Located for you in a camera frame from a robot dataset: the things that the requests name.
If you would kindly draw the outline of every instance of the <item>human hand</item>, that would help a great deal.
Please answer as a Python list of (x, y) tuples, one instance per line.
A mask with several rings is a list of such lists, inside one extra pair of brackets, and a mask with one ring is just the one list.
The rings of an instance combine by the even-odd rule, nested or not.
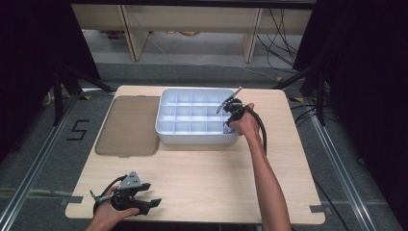
[[(254, 109), (255, 105), (253, 103), (249, 103), (247, 104), (247, 107)], [(248, 111), (245, 111), (241, 119), (232, 121), (229, 126), (237, 130), (239, 136), (244, 135), (246, 138), (248, 138), (259, 135), (260, 127), (258, 121)]]
[[(111, 187), (105, 195), (109, 195), (116, 190), (117, 187)], [(138, 208), (130, 208), (123, 211), (118, 211), (111, 205), (111, 201), (104, 201), (98, 206), (93, 219), (90, 222), (87, 230), (93, 231), (105, 231), (111, 230), (117, 225), (120, 221), (130, 216), (136, 215), (139, 213)]]

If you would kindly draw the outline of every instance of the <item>wooden table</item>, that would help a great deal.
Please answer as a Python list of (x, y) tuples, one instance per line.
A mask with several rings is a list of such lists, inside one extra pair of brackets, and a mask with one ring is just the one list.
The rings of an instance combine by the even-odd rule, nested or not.
[[(120, 95), (161, 95), (167, 87), (122, 86)], [(243, 103), (255, 103), (268, 134), (268, 159), (286, 197), (291, 223), (321, 224), (324, 213), (293, 122), (286, 95), (281, 90), (244, 89)], [(119, 158), (95, 153), (93, 146), (70, 203), (69, 218), (92, 218), (94, 200), (118, 176), (134, 170), (150, 190), (137, 199), (162, 198), (159, 207), (133, 220), (262, 223), (249, 149), (244, 137), (231, 145), (166, 145), (152, 156)]]

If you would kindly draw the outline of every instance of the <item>white plastic tray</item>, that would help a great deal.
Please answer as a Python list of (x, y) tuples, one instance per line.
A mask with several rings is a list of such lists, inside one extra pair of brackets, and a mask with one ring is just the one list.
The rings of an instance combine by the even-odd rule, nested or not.
[(167, 89), (162, 92), (156, 131), (163, 143), (228, 144), (235, 132), (224, 134), (231, 116), (218, 106), (231, 94), (229, 89)]

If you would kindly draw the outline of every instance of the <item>gray carpet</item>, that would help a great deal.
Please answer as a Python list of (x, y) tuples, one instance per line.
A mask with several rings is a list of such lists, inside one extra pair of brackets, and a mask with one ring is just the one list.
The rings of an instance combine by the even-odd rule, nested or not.
[[(244, 88), (269, 89), (276, 85), (276, 77), (287, 79), (292, 76), (290, 73), (271, 68), (249, 68), (250, 71), (266, 73), (271, 77), (269, 78), (263, 74), (248, 72), (237, 67), (213, 65), (98, 64), (97, 67), (104, 83), (112, 87), (147, 85), (236, 88), (242, 86)], [(84, 88), (92, 87), (86, 82), (81, 82), (81, 84)], [(299, 81), (289, 86), (285, 91), (288, 97), (298, 97), (301, 84), (302, 81)], [(85, 229), (88, 220), (69, 219), (64, 215), (64, 200), (72, 193), (76, 185), (112, 99), (112, 95), (102, 93), (100, 95), (94, 94), (89, 100), (78, 100), (33, 186), (33, 193), (25, 201), (12, 230)], [(291, 106), (300, 104), (298, 102), (290, 103)], [(9, 154), (6, 160), (0, 164), (0, 206), (4, 207), (7, 204), (11, 197), (10, 190), (18, 187), (28, 167), (38, 154), (51, 129), (53, 110), (53, 106), (50, 105), (38, 112), (37, 119), (26, 132), (20, 148)], [(305, 110), (305, 108), (294, 109), (293, 119), (296, 119)], [(326, 108), (325, 111), (331, 113), (333, 109)], [(326, 115), (330, 116), (330, 119), (336, 118), (335, 114)], [(78, 119), (89, 121), (82, 122), (77, 127), (85, 129), (87, 132), (81, 141), (68, 141), (69, 138), (80, 137), (80, 134), (71, 131)], [(370, 178), (370, 173), (356, 162), (358, 153), (356, 153), (342, 124), (330, 119), (325, 120), (326, 129), (344, 158), (344, 164), (352, 176), (358, 192), (367, 202), (378, 230), (401, 230), (381, 192)], [(313, 175), (333, 201), (349, 230), (361, 230), (312, 121), (310, 119), (305, 120), (297, 126), (297, 129)], [(326, 208), (326, 222), (323, 225), (295, 225), (293, 228), (295, 230), (345, 230), (334, 209), (330, 209), (328, 198), (321, 190), (318, 192), (320, 200)]]

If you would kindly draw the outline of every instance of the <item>human arm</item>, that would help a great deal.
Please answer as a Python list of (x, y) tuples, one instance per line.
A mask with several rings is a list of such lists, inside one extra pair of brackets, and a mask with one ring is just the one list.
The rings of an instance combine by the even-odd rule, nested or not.
[[(116, 187), (111, 187), (105, 195), (111, 194)], [(87, 231), (108, 231), (113, 229), (120, 221), (139, 213), (139, 209), (130, 208), (118, 211), (111, 205), (111, 201), (104, 201), (99, 205), (92, 220), (90, 221)]]
[[(248, 104), (248, 107), (253, 109), (254, 104)], [(258, 121), (245, 112), (240, 120), (231, 122), (230, 127), (244, 135), (248, 142), (264, 229), (292, 230), (285, 197), (263, 148)]]

